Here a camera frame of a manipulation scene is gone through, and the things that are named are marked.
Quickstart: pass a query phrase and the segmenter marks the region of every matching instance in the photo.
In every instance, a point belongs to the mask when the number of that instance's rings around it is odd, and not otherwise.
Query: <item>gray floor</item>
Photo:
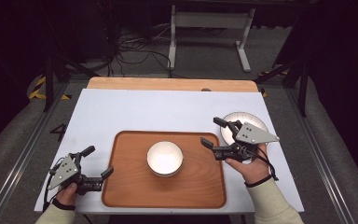
[[[178,33],[177,57],[173,77],[211,78],[211,79],[254,79],[262,71],[271,70],[282,44],[290,29],[252,29],[245,46],[251,73],[243,73],[234,41],[241,32],[225,30],[221,35],[210,35],[203,31],[184,30]],[[161,39],[145,49],[168,55],[169,40]],[[147,53],[125,52],[123,60],[139,62]],[[163,57],[157,56],[160,63],[167,64]],[[115,77],[167,77],[167,70],[153,58],[148,57],[143,63],[122,64],[122,73],[118,63],[113,62]],[[44,101],[31,100],[20,114],[7,125],[0,134],[0,190],[5,185],[13,167],[23,167],[17,172],[18,182],[11,183],[15,188],[7,192],[7,200],[0,205],[0,223],[34,223],[39,214],[34,212],[34,204],[41,190],[49,166],[59,147],[58,135],[49,131],[62,123],[68,124],[76,105],[80,91],[87,86],[84,76],[73,76],[66,86],[64,93],[71,94],[71,100],[59,100],[51,116],[46,118],[42,113]],[[307,118],[298,116],[293,106],[291,96],[297,88],[285,90],[280,85],[282,77],[275,77],[260,85],[268,94],[265,98],[277,135],[295,177],[305,212],[301,216],[305,223],[358,223],[358,170],[351,159],[337,130],[320,104],[317,92],[310,80],[307,93]],[[45,119],[46,126],[40,131],[40,138],[33,139],[29,147],[30,137],[33,136],[36,124]],[[310,135],[304,131],[304,121],[309,124],[312,137],[323,153],[329,171],[337,183],[344,203],[348,206],[351,217],[342,218],[339,208],[332,200],[328,190],[328,181],[324,179],[323,170],[315,162],[313,147],[309,141]],[[27,147],[32,155],[24,164],[18,164],[18,158]],[[108,216],[90,216],[93,223],[106,223]],[[238,216],[232,217],[233,223],[240,223]],[[81,215],[76,216],[75,223],[87,223]],[[246,215],[246,223],[254,223],[252,214]]]

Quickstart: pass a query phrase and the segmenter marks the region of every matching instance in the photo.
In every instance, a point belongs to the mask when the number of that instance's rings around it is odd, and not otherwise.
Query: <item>dark background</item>
[[[34,1],[49,31],[41,36],[28,3],[0,0],[0,132],[29,103],[26,91],[43,72],[47,38],[58,52],[83,63],[112,52],[106,37],[114,41],[120,25],[149,37],[153,25],[170,21],[171,12],[170,6],[115,6],[105,8],[115,15],[109,23],[91,1]],[[321,10],[300,17],[287,8],[260,8],[254,26],[295,24],[276,63],[307,58],[320,100],[358,166],[358,1],[319,5]]]

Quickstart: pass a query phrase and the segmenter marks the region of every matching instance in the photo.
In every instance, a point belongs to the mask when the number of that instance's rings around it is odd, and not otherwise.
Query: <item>white sleeve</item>
[[[283,197],[273,178],[247,188],[255,206],[255,223],[303,223],[296,209]]]
[[[72,224],[74,218],[75,211],[62,210],[51,204],[35,224]]]

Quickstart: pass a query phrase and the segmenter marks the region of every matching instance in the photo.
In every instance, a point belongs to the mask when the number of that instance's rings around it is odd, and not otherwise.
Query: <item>brown tray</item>
[[[103,187],[109,207],[220,208],[226,203],[221,161],[200,143],[204,137],[219,145],[212,133],[124,131],[118,133],[109,166],[115,171]],[[158,177],[147,165],[148,149],[170,141],[182,149],[184,161],[171,177]]]

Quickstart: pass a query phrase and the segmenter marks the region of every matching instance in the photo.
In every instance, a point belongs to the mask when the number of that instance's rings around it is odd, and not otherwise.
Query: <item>white tabletop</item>
[[[264,121],[270,133],[276,134],[263,97],[259,92],[219,91],[116,91],[81,92],[71,121],[51,164],[88,146],[96,150],[81,161],[82,174],[98,177],[107,167],[113,142],[121,131],[163,131],[214,133],[223,140],[214,117],[223,118],[232,112],[247,112]],[[286,200],[298,211],[304,207],[298,195],[281,145],[268,144],[268,157],[274,165],[278,187]],[[223,162],[227,202],[219,209],[124,208],[107,207],[101,192],[88,192],[76,199],[76,211],[85,214],[240,214],[254,212],[242,176]],[[44,189],[34,210],[42,211]]]

